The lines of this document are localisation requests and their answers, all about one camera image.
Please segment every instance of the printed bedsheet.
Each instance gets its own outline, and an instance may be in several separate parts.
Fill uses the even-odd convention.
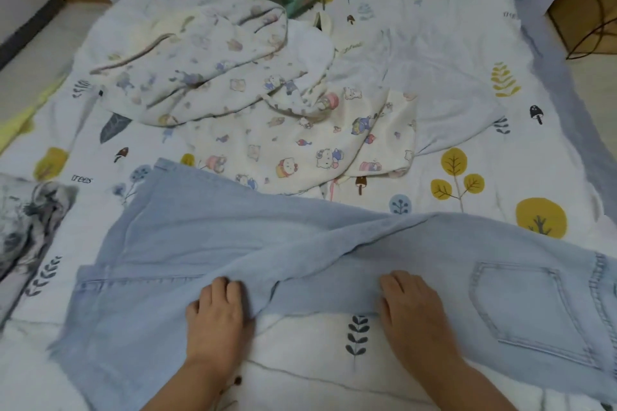
[[[35,116],[34,129],[0,156],[0,172],[55,178],[80,190],[38,282],[0,340],[0,395],[7,409],[88,408],[46,352],[64,321],[75,272],[95,259],[107,230],[159,157],[204,166],[191,159],[174,129],[127,121],[88,94],[91,66],[108,62],[126,44],[112,35],[114,27],[138,21],[149,1],[122,0],[97,22],[73,72]],[[534,53],[521,33],[514,0],[323,0],[304,17],[324,5],[339,50],[368,39],[383,24],[435,19],[449,25],[474,53],[470,68],[507,114],[455,148],[415,157],[405,175],[341,178],[306,197],[325,195],[400,214],[465,211],[615,255],[617,232],[605,216],[604,194],[587,180],[585,150],[565,138],[563,118],[532,70],[534,55],[546,54]],[[254,352],[238,373],[242,380],[230,386],[219,409],[434,408],[400,368],[373,318],[318,314],[260,322]],[[602,411],[585,397],[484,372],[519,409]]]

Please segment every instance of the white bedsheet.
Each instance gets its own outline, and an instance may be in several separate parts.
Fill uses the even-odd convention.
[[[326,11],[334,20],[335,44],[366,41],[383,19],[439,19],[473,53],[465,68],[474,77],[483,78],[488,88],[516,80],[494,90],[509,95],[496,96],[507,111],[506,120],[460,144],[459,151],[416,156],[409,172],[399,178],[368,177],[363,184],[352,177],[328,183],[322,186],[327,198],[376,211],[465,211],[535,230],[540,213],[543,231],[550,226],[549,236],[614,256],[614,225],[603,216],[602,202],[584,177],[580,156],[561,133],[546,91],[531,71],[532,56],[521,38],[513,1],[416,1],[329,2]],[[147,0],[123,0],[97,22],[69,79],[35,117],[35,130],[20,136],[0,156],[0,172],[31,179],[35,169],[45,177],[61,169],[58,180],[80,189],[38,274],[49,276],[49,283],[21,299],[0,339],[3,409],[87,409],[46,352],[64,321],[76,270],[95,259],[107,230],[157,158],[190,161],[186,155],[191,150],[173,129],[128,124],[86,100],[86,72],[108,62],[108,56],[127,43],[109,34],[118,25],[138,21],[139,10],[146,6]],[[354,25],[347,21],[350,14]],[[398,75],[404,72],[401,65]],[[530,116],[533,105],[543,112],[542,124]],[[64,167],[58,161],[64,154],[49,153],[49,148],[68,155]],[[47,161],[37,168],[44,155]],[[455,169],[452,159],[458,160]],[[321,197],[321,192],[314,188],[305,196]],[[44,265],[54,259],[58,269],[50,275]],[[397,364],[375,319],[367,323],[363,353],[348,339],[351,314],[269,317],[261,322],[254,352],[239,372],[242,385],[231,388],[220,408],[234,401],[227,409],[434,408]],[[484,371],[521,410],[602,411],[593,400],[543,391]]]

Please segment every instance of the denim fabric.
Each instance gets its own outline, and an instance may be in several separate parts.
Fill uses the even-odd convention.
[[[216,276],[260,312],[371,314],[378,276],[421,275],[465,355],[617,402],[617,260],[467,214],[391,215],[263,195],[159,160],[81,267],[53,358],[97,410],[137,410],[184,359],[184,308]]]

